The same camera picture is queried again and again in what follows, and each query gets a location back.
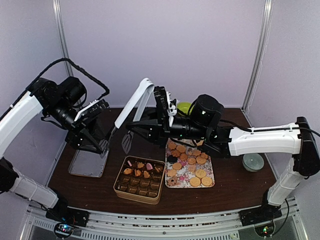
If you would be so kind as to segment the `flower shaped cookie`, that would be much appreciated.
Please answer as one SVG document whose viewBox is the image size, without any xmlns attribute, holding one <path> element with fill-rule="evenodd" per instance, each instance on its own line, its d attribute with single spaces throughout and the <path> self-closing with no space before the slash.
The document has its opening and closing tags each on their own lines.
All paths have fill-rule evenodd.
<svg viewBox="0 0 320 240">
<path fill-rule="evenodd" d="M 138 162 L 137 165 L 136 165 L 136 167 L 137 167 L 138 169 L 141 169 L 141 168 L 143 168 L 144 166 L 145 166 L 145 164 L 144 164 L 143 162 Z"/>
</svg>

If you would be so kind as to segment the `orange sandwich cookie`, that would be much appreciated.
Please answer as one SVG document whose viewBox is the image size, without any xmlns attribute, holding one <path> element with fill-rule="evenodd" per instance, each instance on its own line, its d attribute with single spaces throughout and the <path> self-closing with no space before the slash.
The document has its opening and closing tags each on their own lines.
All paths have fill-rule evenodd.
<svg viewBox="0 0 320 240">
<path fill-rule="evenodd" d="M 135 169 L 135 170 L 134 170 L 134 176 L 135 176 L 135 177 L 140 177 L 141 175 L 142 175 L 141 170 L 139 170 L 139 169 Z"/>
</svg>

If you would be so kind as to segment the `steel kitchen tongs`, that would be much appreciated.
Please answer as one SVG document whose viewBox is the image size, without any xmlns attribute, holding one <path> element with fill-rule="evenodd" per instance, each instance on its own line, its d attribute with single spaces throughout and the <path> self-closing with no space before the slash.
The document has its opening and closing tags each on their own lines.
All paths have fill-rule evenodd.
<svg viewBox="0 0 320 240">
<path fill-rule="evenodd" d="M 101 158 L 104 158 L 109 154 L 111 139 L 115 132 L 122 126 L 127 117 L 130 115 L 132 110 L 137 107 L 133 121 L 139 121 L 143 115 L 143 112 L 147 106 L 151 94 L 153 93 L 155 85 L 151 82 L 149 78 L 144 78 L 138 85 L 129 101 L 124 106 L 123 110 L 118 115 L 112 128 L 109 130 L 105 137 L 105 143 L 102 145 L 103 151 L 100 154 Z"/>
</svg>

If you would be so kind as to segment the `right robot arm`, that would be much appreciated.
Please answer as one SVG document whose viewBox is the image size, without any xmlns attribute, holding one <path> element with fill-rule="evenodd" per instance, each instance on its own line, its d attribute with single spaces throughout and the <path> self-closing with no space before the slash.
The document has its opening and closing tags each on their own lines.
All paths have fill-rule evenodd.
<svg viewBox="0 0 320 240">
<path fill-rule="evenodd" d="M 262 206 L 256 210 L 261 221 L 268 220 L 303 179 L 320 170 L 315 132 L 304 117 L 298 117 L 294 123 L 274 127 L 245 128 L 232 122 L 219 126 L 224 107 L 210 95 L 199 95 L 187 113 L 172 110 L 175 103 L 163 90 L 154 97 L 156 109 L 153 117 L 141 119 L 149 95 L 140 94 L 131 97 L 118 117 L 118 124 L 122 124 L 133 108 L 137 108 L 127 129 L 156 145 L 164 146 L 169 138 L 201 141 L 199 150 L 214 158 L 260 153 L 291 154 L 285 171 L 266 190 Z"/>
</svg>

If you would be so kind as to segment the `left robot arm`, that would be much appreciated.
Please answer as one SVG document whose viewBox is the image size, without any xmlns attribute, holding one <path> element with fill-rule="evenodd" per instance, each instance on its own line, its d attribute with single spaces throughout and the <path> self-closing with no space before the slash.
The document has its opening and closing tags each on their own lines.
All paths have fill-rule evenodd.
<svg viewBox="0 0 320 240">
<path fill-rule="evenodd" d="M 66 130 L 66 142 L 80 151 L 101 154 L 105 138 L 94 135 L 97 118 L 108 108 L 102 98 L 94 100 L 78 110 L 78 100 L 86 95 L 85 86 L 76 77 L 68 77 L 61 84 L 54 81 L 35 79 L 0 118 L 0 191 L 12 192 L 50 209 L 61 222 L 72 218 L 68 202 L 56 191 L 34 179 L 23 175 L 5 153 L 12 142 L 36 116 L 42 114 L 55 119 L 54 124 Z"/>
</svg>

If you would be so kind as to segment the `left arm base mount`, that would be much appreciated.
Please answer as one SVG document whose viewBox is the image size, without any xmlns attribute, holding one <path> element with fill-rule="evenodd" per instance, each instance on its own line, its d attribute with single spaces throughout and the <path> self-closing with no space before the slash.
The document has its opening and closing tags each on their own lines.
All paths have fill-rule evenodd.
<svg viewBox="0 0 320 240">
<path fill-rule="evenodd" d="M 54 212 L 52 209 L 46 210 L 45 217 L 56 221 L 53 227 L 53 233 L 60 239 L 69 238 L 80 227 L 86 227 L 90 213 L 85 210 L 67 208 L 64 215 Z"/>
</svg>

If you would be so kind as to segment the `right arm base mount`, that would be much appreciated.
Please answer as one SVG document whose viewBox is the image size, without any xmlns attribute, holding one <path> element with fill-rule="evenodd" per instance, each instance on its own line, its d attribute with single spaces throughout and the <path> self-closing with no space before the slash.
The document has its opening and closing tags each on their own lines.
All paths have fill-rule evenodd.
<svg viewBox="0 0 320 240">
<path fill-rule="evenodd" d="M 279 209 L 263 211 L 261 207 L 256 207 L 241 210 L 239 217 L 243 227 L 253 226 L 255 233 L 265 239 L 276 233 L 274 220 L 282 217 L 282 211 Z"/>
</svg>

